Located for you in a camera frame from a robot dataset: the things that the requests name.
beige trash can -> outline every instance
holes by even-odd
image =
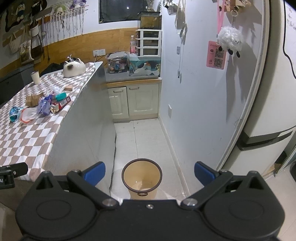
[[[163,174],[159,165],[149,159],[135,159],[125,165],[121,178],[131,199],[154,199]]]

wall switch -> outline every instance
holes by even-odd
[[[100,50],[94,50],[93,54],[94,54],[94,57],[100,56]]]
[[[100,49],[100,56],[106,55],[106,50],[105,49]]]
[[[172,117],[172,108],[170,105],[168,105],[168,116],[169,116],[169,118]]]

checkered tablecloth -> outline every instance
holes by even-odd
[[[10,101],[0,109],[0,165],[9,165],[25,162],[29,171],[21,177],[22,180],[35,181],[44,171],[42,167],[48,159],[53,142],[60,125],[71,108],[81,88],[95,71],[93,63],[86,64],[83,75],[64,78],[63,72],[49,74],[41,77],[41,83],[25,86]],[[71,85],[73,91],[68,96],[71,102],[56,114],[48,116],[39,114],[33,123],[23,124],[20,121],[10,122],[9,111],[12,107],[25,107],[26,96],[47,92],[50,86],[63,87]]]

screw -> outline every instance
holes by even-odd
[[[183,200],[183,203],[186,206],[195,207],[196,204],[198,203],[198,201],[196,199],[194,199],[194,198],[186,198],[185,200]]]
[[[153,205],[153,204],[147,204],[147,205],[146,205],[146,208],[148,208],[148,209],[153,209],[153,208],[154,208],[154,205]]]
[[[104,204],[105,206],[107,207],[113,207],[117,204],[116,200],[113,199],[113,198],[108,198],[108,199],[105,199],[102,204]]]

pink qr code badge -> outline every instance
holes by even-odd
[[[220,45],[217,42],[209,41],[207,49],[207,67],[215,69],[224,69],[226,51],[219,50]]]

